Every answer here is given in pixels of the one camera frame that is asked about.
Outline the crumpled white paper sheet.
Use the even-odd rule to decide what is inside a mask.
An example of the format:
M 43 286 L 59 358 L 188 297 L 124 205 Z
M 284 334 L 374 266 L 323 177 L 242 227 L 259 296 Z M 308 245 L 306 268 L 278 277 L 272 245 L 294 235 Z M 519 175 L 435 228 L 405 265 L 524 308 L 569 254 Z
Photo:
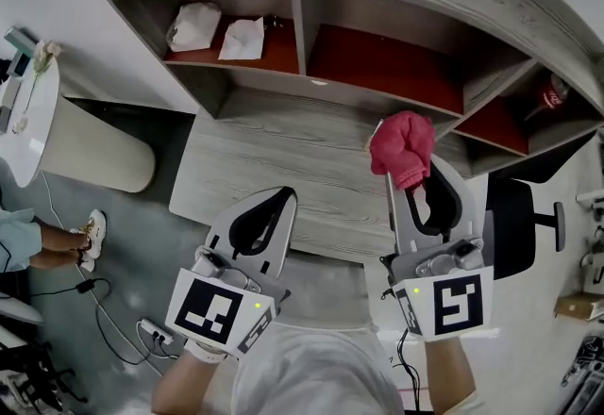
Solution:
M 226 30 L 219 60 L 260 59 L 264 43 L 264 21 L 240 19 Z

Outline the round white pedestal table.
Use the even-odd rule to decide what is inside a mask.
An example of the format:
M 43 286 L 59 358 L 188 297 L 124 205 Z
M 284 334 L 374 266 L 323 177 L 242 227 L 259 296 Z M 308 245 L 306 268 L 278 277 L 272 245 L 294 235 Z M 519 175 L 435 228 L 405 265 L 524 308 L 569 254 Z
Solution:
M 31 69 L 28 64 L 21 86 Z M 21 188 L 44 172 L 117 191 L 144 191 L 156 171 L 151 147 L 70 102 L 62 90 L 54 61 L 33 93 L 25 131 L 15 135 L 11 129 L 24 105 L 18 92 L 8 130 L 0 134 L 0 165 Z

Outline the red wiping cloth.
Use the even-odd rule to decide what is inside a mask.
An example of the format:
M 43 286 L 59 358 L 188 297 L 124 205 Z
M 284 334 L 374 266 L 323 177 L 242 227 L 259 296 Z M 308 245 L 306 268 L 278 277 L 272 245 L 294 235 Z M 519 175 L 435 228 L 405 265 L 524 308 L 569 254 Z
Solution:
M 371 171 L 389 174 L 398 190 L 414 190 L 430 176 L 435 130 L 431 120 L 413 111 L 386 118 L 369 143 Z

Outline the person's right forearm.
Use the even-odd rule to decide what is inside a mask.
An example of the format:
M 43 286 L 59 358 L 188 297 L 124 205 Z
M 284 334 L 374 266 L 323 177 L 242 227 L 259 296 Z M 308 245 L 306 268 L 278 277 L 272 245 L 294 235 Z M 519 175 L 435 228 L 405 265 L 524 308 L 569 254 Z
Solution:
M 459 338 L 425 343 L 428 394 L 435 415 L 444 415 L 476 390 Z

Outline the cardboard box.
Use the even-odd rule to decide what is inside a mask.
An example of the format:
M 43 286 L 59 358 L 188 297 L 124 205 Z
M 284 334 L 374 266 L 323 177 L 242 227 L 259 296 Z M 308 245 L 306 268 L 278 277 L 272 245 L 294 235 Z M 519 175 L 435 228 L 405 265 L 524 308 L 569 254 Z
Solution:
M 585 292 L 561 296 L 554 313 L 589 323 L 604 315 L 604 296 Z

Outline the person's white shirt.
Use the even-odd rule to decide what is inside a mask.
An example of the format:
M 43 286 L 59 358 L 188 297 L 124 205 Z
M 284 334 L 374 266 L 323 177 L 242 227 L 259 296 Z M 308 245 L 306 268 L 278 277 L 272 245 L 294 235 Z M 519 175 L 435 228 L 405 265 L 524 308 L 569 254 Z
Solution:
M 232 415 L 405 415 L 390 360 L 371 329 L 272 324 L 239 363 Z M 444 415 L 487 415 L 475 392 Z

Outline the white power strip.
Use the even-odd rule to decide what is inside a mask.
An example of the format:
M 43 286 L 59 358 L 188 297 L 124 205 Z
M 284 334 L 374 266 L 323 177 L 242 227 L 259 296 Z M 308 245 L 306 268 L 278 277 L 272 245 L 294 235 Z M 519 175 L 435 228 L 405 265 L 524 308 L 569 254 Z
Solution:
M 140 328 L 146 332 L 147 334 L 154 337 L 156 340 L 159 340 L 162 344 L 166 346 L 171 345 L 174 342 L 174 337 L 165 329 L 161 328 L 159 325 L 154 324 L 150 320 L 146 318 L 142 318 L 139 321 Z

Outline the small grey box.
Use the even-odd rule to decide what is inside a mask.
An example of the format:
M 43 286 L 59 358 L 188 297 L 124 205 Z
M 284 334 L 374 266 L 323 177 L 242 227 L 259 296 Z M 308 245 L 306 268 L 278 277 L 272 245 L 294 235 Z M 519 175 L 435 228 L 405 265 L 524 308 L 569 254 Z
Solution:
M 8 130 L 8 121 L 20 86 L 21 79 L 13 76 L 0 84 L 0 134 Z

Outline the black office chair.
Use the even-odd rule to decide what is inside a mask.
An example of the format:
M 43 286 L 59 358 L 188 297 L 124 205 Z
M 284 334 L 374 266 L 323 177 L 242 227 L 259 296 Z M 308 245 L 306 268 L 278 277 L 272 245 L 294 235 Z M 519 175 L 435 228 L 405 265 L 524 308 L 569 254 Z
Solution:
M 483 254 L 494 264 L 496 280 L 528 270 L 536 256 L 536 227 L 554 232 L 555 250 L 566 244 L 563 203 L 553 212 L 534 208 L 531 183 L 544 184 L 593 136 L 586 134 L 560 147 L 489 173 L 482 236 Z

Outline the pale artificial flower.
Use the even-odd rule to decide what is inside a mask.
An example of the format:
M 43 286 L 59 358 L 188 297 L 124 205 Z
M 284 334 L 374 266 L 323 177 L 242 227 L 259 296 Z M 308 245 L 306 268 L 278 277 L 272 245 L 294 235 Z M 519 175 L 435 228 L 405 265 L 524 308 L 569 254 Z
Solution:
M 23 81 L 23 85 L 19 89 L 19 93 L 24 98 L 21 117 L 26 116 L 28 119 L 33 93 L 51 64 L 60 54 L 61 46 L 55 41 L 39 41 L 37 43 L 32 59 L 31 75 L 27 80 Z

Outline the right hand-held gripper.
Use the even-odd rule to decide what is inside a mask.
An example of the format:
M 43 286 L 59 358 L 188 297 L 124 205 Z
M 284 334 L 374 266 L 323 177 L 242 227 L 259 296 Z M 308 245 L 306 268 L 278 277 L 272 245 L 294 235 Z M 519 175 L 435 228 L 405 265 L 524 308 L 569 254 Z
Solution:
M 444 340 L 489 324 L 495 274 L 484 260 L 483 239 L 470 238 L 476 235 L 472 192 L 445 160 L 432 155 L 430 161 L 430 176 L 415 189 L 399 189 L 385 176 L 396 253 L 382 264 L 409 331 Z

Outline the white office chair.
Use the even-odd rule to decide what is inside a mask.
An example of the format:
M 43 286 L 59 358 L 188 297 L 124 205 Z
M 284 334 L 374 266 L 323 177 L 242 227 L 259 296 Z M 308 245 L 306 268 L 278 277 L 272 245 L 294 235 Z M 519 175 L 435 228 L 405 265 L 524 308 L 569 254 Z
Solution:
M 316 330 L 356 330 L 372 324 L 359 263 L 292 251 L 279 280 L 290 291 L 280 305 L 280 324 Z

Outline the plastic bottle with red label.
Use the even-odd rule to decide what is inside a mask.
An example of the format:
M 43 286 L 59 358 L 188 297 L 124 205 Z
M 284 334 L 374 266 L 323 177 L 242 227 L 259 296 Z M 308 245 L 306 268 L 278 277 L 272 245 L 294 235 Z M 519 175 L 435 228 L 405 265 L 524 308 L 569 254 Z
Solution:
M 556 109 L 567 99 L 570 87 L 555 74 L 550 74 L 541 81 L 538 88 L 529 97 L 523 121 L 527 122 L 542 111 Z

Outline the teal box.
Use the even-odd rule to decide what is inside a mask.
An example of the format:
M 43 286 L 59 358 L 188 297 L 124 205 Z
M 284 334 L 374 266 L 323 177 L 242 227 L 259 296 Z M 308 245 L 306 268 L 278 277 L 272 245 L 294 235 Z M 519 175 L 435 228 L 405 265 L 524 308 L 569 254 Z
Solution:
M 4 39 L 16 49 L 8 66 L 8 75 L 20 77 L 24 74 L 30 60 L 33 59 L 37 43 L 25 30 L 16 26 L 7 30 Z

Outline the white wristband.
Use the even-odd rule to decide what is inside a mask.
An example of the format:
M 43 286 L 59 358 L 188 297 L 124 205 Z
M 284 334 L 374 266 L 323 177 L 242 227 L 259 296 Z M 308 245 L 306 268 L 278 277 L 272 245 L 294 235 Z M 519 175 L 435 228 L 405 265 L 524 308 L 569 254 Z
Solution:
M 199 361 L 207 364 L 219 364 L 227 358 L 227 354 L 216 351 L 211 347 L 202 345 L 194 340 L 187 340 L 183 349 Z

